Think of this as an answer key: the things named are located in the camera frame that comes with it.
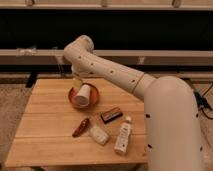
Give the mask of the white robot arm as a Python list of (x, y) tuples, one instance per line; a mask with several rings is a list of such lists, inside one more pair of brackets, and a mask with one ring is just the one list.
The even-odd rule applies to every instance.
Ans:
[(82, 35), (64, 48), (76, 73), (90, 71), (144, 102), (149, 171), (205, 171), (196, 99), (175, 76), (155, 78), (93, 54)]

